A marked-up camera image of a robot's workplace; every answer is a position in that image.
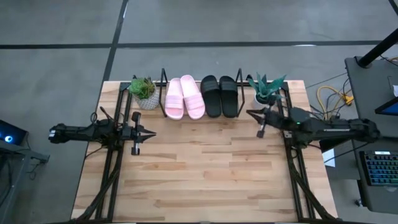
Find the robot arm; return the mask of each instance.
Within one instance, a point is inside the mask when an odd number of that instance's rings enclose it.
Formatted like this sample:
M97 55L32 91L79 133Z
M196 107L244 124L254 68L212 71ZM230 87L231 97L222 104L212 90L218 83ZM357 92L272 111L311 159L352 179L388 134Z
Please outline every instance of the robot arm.
M91 115L92 124L87 127L66 126L64 124L57 124L50 128L49 140L51 143L65 143L68 141L96 141L102 146L110 146L117 140L132 140L134 146L131 149L132 155L139 155L139 144L146 139L156 136L153 131L146 130L139 124L141 114L133 112L131 119L134 121L134 126L121 126L115 122L110 116L101 110L107 116L107 119L100 121L96 120L96 114Z
M357 140L362 142L374 142L380 138L380 131L374 122L368 119L334 119L322 121L310 116L308 111L300 108L292 108L290 117L284 117L270 109L247 110L261 125L257 133L259 138L264 135L266 125L293 132L296 147L305 148L315 140Z

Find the wooden table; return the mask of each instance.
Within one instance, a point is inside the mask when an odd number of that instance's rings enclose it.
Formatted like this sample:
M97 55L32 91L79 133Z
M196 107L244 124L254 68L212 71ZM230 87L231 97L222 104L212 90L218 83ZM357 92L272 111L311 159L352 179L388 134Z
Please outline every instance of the wooden table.
M104 82L101 91L98 106L109 114L115 111L119 83ZM288 83L293 106L309 110L304 82ZM130 155L132 142L126 142L113 221L297 221L281 131L267 126L264 139L256 138L258 125L245 113L252 108L251 87L245 87L245 97L239 118L184 116L180 121L164 118L159 107L140 110L133 101L131 114L140 111L141 124L157 136L140 145L140 156ZM90 143L87 153L99 146ZM336 217L321 151L308 147L303 156L312 192ZM105 158L104 149L85 161L72 218L98 193ZM303 193L301 202L307 214Z

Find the slide sandal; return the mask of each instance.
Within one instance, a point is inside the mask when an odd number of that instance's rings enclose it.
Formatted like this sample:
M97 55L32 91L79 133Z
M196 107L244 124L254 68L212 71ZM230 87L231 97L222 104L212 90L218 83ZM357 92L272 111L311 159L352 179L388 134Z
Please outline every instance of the slide sandal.
M205 102L203 102L195 80L190 75L184 75L180 80L189 117L192 119L201 118L205 114Z
M205 102L206 113L211 118L221 115L220 86L214 75L206 76L200 83L200 91Z
M223 114L227 118L234 118L238 115L238 87L231 77L220 78L221 105Z
M171 79L165 100L165 112L171 119L181 119L184 115L184 97L179 78Z

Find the computer monitor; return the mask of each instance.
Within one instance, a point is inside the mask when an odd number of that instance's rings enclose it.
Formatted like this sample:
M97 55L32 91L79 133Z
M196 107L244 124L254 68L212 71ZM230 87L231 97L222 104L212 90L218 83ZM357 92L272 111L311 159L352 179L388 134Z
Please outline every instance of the computer monitor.
M27 131L0 120L0 140L20 146L27 135Z
M374 110L376 114L398 116L398 97L384 103L382 106Z

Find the black slide sandal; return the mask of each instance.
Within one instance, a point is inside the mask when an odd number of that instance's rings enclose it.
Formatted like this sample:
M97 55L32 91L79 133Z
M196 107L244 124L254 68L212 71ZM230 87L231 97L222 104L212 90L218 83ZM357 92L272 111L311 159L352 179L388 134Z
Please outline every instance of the black slide sandal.
M211 118L221 115L220 87L214 75L206 76L200 83L200 91L205 102L206 113Z
M238 86L231 77L220 78L221 105L223 114L227 118L235 118L238 115Z

